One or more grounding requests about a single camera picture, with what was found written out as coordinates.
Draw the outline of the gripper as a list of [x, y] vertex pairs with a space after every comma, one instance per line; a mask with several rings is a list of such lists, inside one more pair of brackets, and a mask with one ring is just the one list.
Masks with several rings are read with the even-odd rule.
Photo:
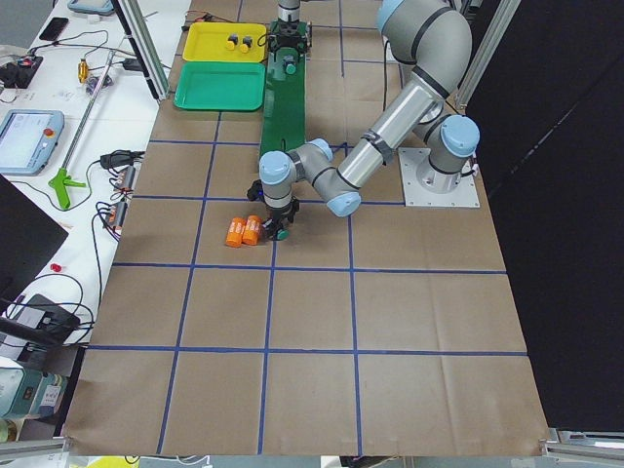
[[287, 202], [281, 207], [273, 207], [268, 202], [268, 197], [264, 195], [262, 182], [260, 179], [256, 179], [251, 187], [247, 191], [247, 198], [249, 201], [262, 202], [267, 209], [269, 218], [264, 220], [261, 224], [262, 238], [265, 240], [276, 240], [281, 230], [290, 233], [291, 225], [293, 224], [294, 217], [299, 211], [299, 200], [293, 195], [286, 197]]
[[305, 55], [310, 48], [310, 24], [300, 20], [273, 20], [267, 32], [267, 48], [270, 53], [291, 48], [297, 54]]

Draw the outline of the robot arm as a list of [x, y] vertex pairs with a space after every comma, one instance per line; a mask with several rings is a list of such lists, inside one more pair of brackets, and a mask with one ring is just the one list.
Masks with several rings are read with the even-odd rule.
[[279, 0], [278, 17], [270, 23], [267, 46], [270, 53], [291, 48], [299, 56], [307, 54], [311, 46], [311, 25], [300, 20], [299, 0]]
[[444, 1], [385, 1], [377, 28], [395, 60], [410, 66], [409, 80], [339, 166], [332, 165], [332, 150], [321, 138], [260, 156], [259, 178], [248, 197], [266, 206], [264, 237], [287, 237], [285, 224], [299, 209], [292, 186], [301, 180], [310, 183], [335, 215], [354, 213], [361, 203], [360, 188], [391, 162], [411, 132], [431, 134], [431, 167], [440, 174], [460, 174], [474, 154], [480, 139], [476, 124], [444, 110], [469, 63], [472, 35], [466, 18]]

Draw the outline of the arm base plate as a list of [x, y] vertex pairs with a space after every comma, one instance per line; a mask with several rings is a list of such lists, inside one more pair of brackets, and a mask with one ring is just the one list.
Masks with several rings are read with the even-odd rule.
[[468, 162], [459, 173], [445, 175], [436, 171], [429, 161], [429, 148], [399, 148], [399, 166], [408, 208], [478, 209], [476, 182]]

